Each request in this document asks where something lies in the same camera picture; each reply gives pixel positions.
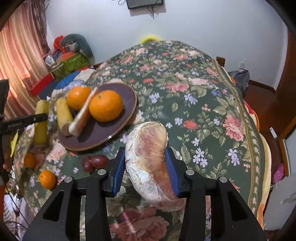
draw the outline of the curtain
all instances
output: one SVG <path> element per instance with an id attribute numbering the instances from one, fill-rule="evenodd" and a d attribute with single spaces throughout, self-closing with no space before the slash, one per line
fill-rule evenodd
<path id="1" fill-rule="evenodd" d="M 9 79 L 5 119 L 35 112 L 29 90 L 47 73 L 31 2 L 24 2 L 0 32 L 0 79 Z"/>
<path id="2" fill-rule="evenodd" d="M 46 19 L 45 19 L 45 10 L 49 4 L 48 0 L 31 0 L 33 7 L 33 19 L 39 41 L 44 53 L 48 53 L 50 48 L 48 47 L 46 40 Z"/>

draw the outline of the power outlet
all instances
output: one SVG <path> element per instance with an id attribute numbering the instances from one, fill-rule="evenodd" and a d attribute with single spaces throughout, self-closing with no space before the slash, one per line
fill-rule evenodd
<path id="1" fill-rule="evenodd" d="M 244 63 L 239 63 L 239 68 L 244 69 L 245 64 Z"/>

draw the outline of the wire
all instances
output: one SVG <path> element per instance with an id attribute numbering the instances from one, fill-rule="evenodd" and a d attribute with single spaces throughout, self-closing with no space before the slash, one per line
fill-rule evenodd
<path id="1" fill-rule="evenodd" d="M 28 229 L 28 228 L 26 228 L 24 225 L 22 225 L 22 224 L 20 224 L 20 223 L 18 223 L 18 222 L 14 222 L 14 221 L 8 221 L 8 222 L 5 222 L 5 224 L 7 224 L 7 223 L 16 223 L 16 224 L 22 226 L 24 229 Z"/>
<path id="2" fill-rule="evenodd" d="M 119 1 L 118 1 L 118 5 L 122 6 L 122 5 L 125 4 L 125 2 L 126 2 L 126 0 L 119 0 Z"/>
<path id="3" fill-rule="evenodd" d="M 20 215 L 22 215 L 22 217 L 23 217 L 23 219 L 26 221 L 27 225 L 28 225 L 28 226 L 30 226 L 30 224 L 27 222 L 27 220 L 25 219 L 25 217 L 23 216 L 23 214 L 20 212 L 20 209 L 18 208 L 18 206 L 15 204 L 15 202 L 14 202 L 14 200 L 13 200 L 12 196 L 10 195 L 10 192 L 9 192 L 9 190 L 8 190 L 7 186 L 6 186 L 6 183 L 5 183 L 5 187 L 6 187 L 6 190 L 7 190 L 8 194 L 9 194 L 9 196 L 10 196 L 11 200 L 13 201 L 14 205 L 15 205 L 15 206 L 16 206 L 16 208 L 18 209 L 18 211 L 19 211 Z"/>
<path id="4" fill-rule="evenodd" d="M 156 2 L 153 5 L 147 6 L 148 11 L 150 12 L 151 16 L 154 19 L 154 7 L 156 7 L 158 0 L 156 0 Z"/>

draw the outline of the backpack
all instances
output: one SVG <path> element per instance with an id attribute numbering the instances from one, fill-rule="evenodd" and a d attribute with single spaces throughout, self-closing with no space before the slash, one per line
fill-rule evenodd
<path id="1" fill-rule="evenodd" d="M 235 80 L 237 88 L 242 92 L 244 96 L 247 92 L 247 87 L 250 80 L 250 73 L 246 69 L 240 69 L 232 72 L 228 72 L 229 76 Z"/>

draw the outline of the orange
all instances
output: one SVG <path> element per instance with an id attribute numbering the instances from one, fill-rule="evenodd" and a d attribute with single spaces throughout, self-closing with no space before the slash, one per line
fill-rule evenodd
<path id="1" fill-rule="evenodd" d="M 119 94 L 113 90 L 104 90 L 91 100 L 89 111 L 94 119 L 100 122 L 115 120 L 123 109 Z"/>
<path id="2" fill-rule="evenodd" d="M 24 158 L 24 166 L 27 168 L 34 168 L 36 165 L 36 157 L 33 153 L 28 152 Z"/>
<path id="3" fill-rule="evenodd" d="M 53 189 L 53 187 L 55 186 L 57 180 L 55 175 L 50 172 L 50 171 L 42 171 L 39 176 L 38 176 L 38 180 L 41 184 L 42 187 L 44 187 L 45 189 Z"/>
<path id="4" fill-rule="evenodd" d="M 68 92 L 67 103 L 73 110 L 79 111 L 91 93 L 89 87 L 76 86 Z"/>

